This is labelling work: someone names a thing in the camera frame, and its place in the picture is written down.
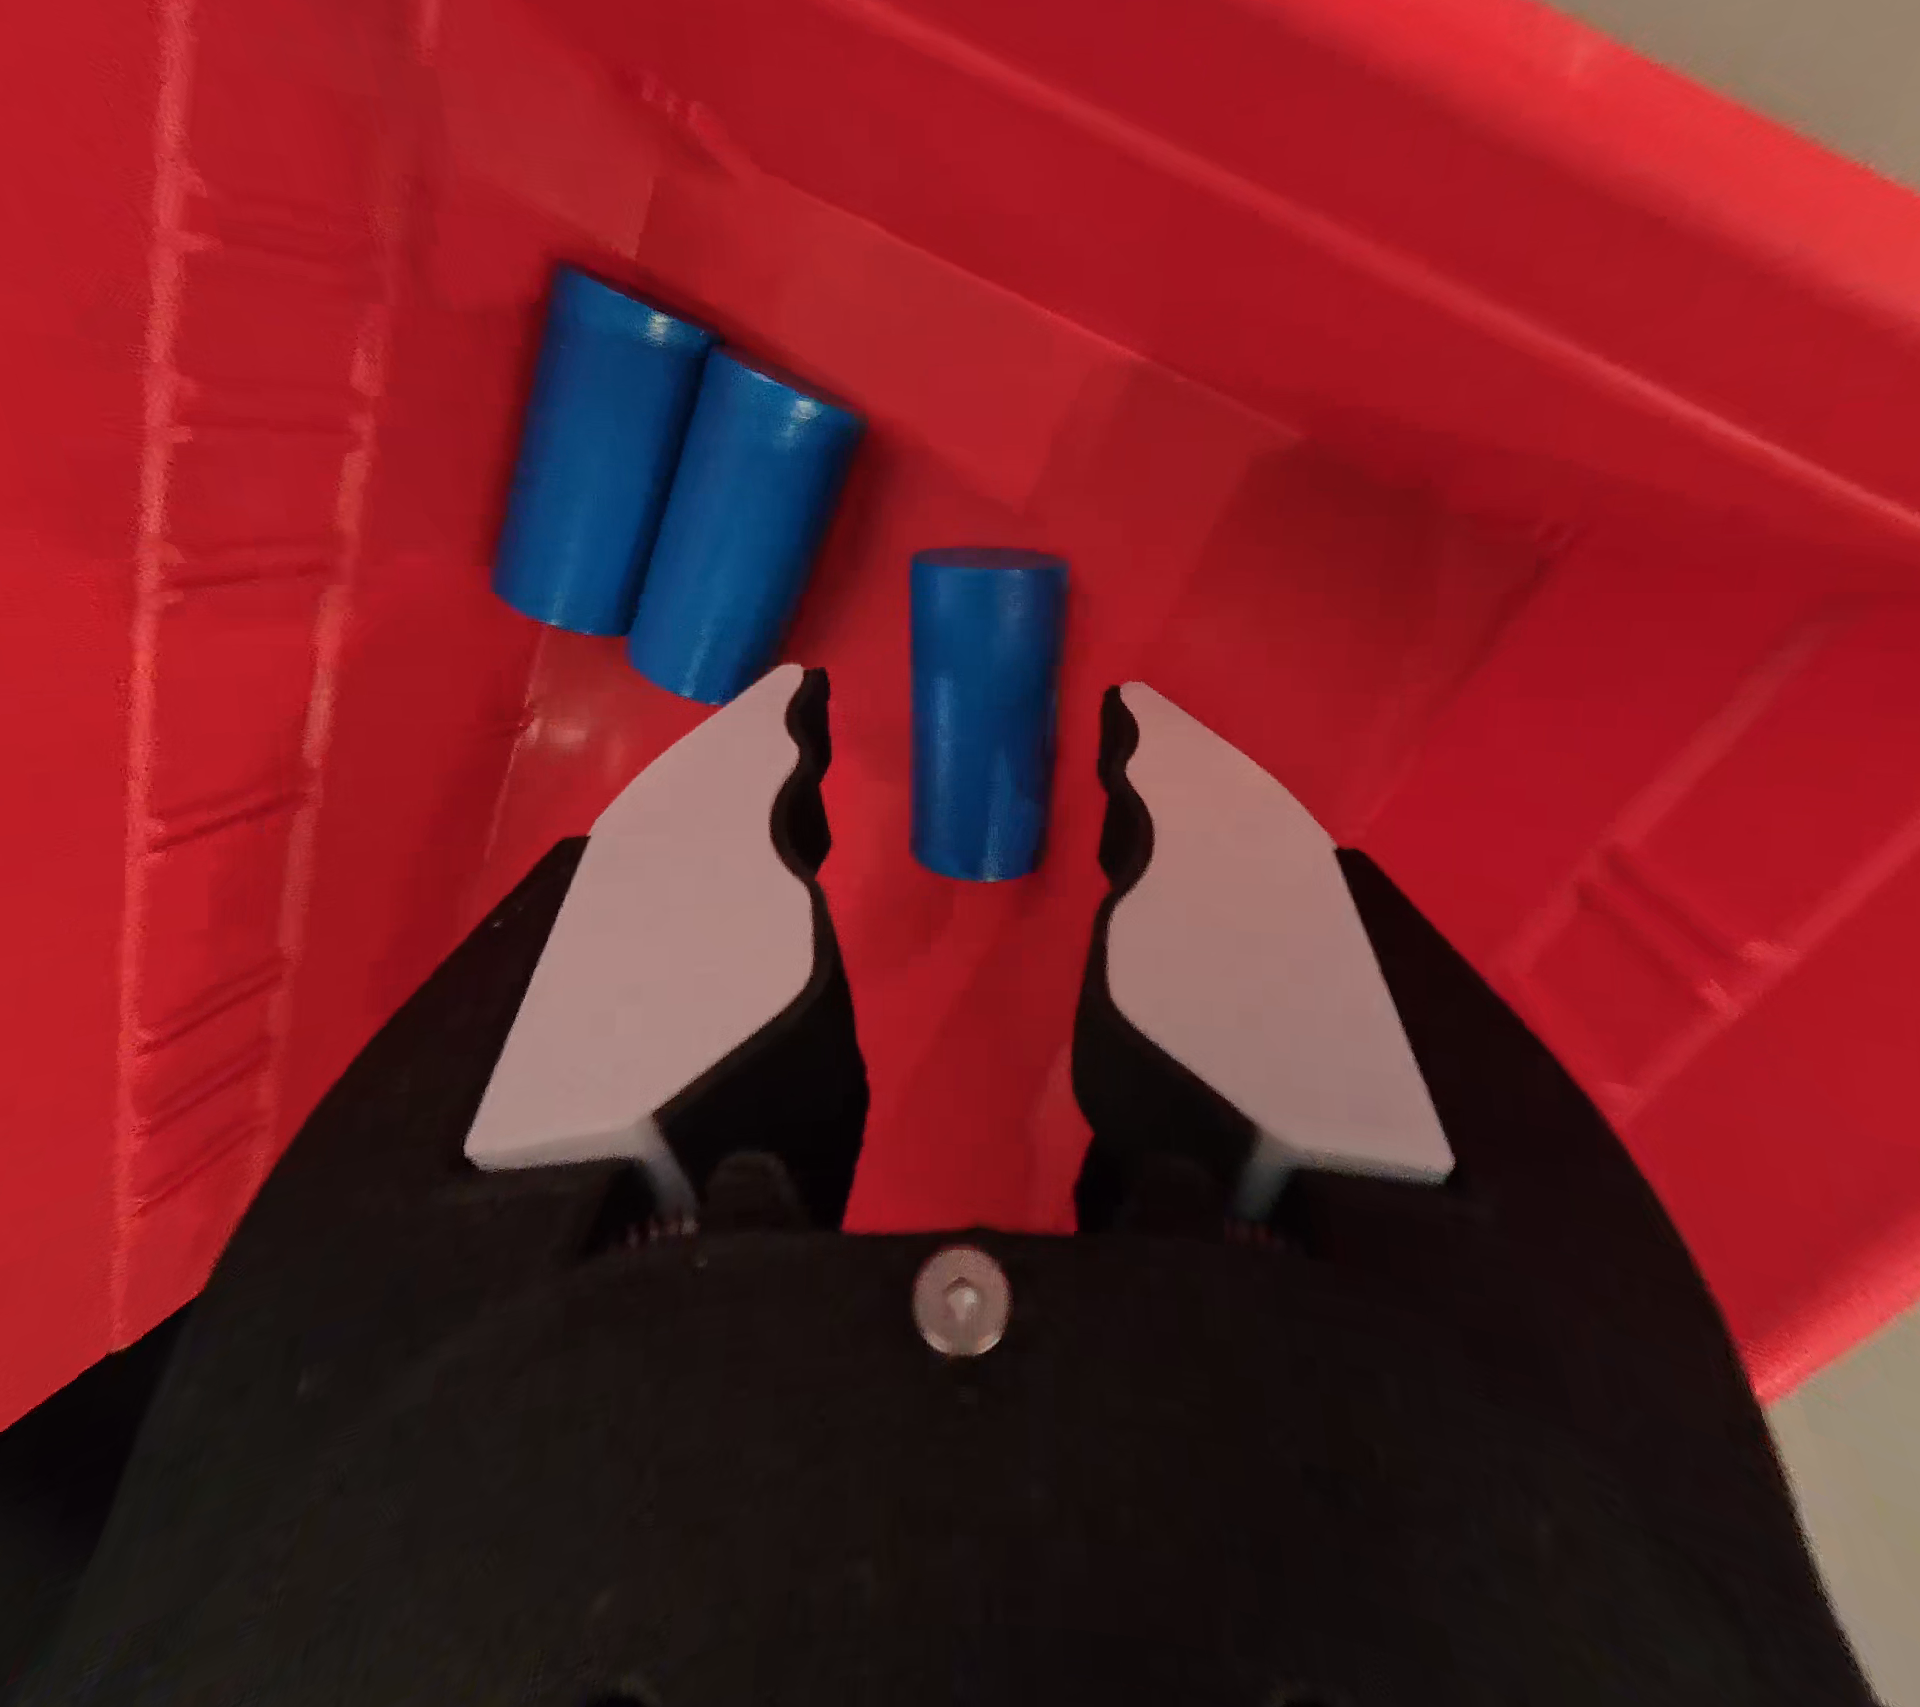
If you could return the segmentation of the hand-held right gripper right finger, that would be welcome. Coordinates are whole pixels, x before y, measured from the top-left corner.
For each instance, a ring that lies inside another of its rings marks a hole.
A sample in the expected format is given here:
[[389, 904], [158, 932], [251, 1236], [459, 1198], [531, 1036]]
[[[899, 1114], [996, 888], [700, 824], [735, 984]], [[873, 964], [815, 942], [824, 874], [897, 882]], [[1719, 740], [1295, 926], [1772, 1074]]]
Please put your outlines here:
[[1338, 846], [1256, 760], [1141, 682], [1108, 692], [1097, 1012], [1131, 1048], [1115, 1148], [1210, 1166], [1244, 1222], [1297, 1174], [1442, 1188], [1455, 1156]]

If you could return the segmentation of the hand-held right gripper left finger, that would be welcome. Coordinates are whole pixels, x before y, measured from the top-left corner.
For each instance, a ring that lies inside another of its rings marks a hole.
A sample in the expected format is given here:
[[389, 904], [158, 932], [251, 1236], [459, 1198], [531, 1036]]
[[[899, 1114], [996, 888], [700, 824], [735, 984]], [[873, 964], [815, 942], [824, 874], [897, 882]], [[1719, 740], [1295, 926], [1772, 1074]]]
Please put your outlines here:
[[600, 814], [467, 1128], [473, 1168], [624, 1162], [687, 1216], [758, 1154], [811, 1226], [842, 1226], [827, 702], [822, 668], [775, 666]]

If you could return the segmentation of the blue cylinder block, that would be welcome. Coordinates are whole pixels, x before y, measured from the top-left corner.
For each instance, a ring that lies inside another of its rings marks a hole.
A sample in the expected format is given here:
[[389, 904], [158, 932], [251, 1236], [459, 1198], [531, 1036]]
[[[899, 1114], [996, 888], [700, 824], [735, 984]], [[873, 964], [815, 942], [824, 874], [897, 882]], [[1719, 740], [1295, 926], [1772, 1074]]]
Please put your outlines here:
[[997, 884], [1043, 860], [1070, 568], [1015, 548], [911, 558], [909, 850]]
[[852, 408], [707, 356], [627, 632], [639, 678], [721, 708], [779, 664], [864, 436]]
[[716, 338], [558, 266], [491, 554], [518, 616], [582, 636], [632, 626]]

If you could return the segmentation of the red plastic bin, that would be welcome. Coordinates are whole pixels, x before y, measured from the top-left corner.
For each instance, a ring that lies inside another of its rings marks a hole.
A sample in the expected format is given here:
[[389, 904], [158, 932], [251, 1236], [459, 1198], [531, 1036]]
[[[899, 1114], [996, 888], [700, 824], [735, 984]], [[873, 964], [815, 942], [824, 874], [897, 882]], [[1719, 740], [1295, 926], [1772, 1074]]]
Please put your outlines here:
[[[1916, 196], [1530, 0], [3, 0], [3, 1423], [696, 722], [490, 590], [558, 262], [869, 424], [861, 1230], [1067, 1222], [1102, 692], [1372, 856], [1780, 1397], [1916, 1300]], [[911, 558], [1067, 564], [1043, 858]]]

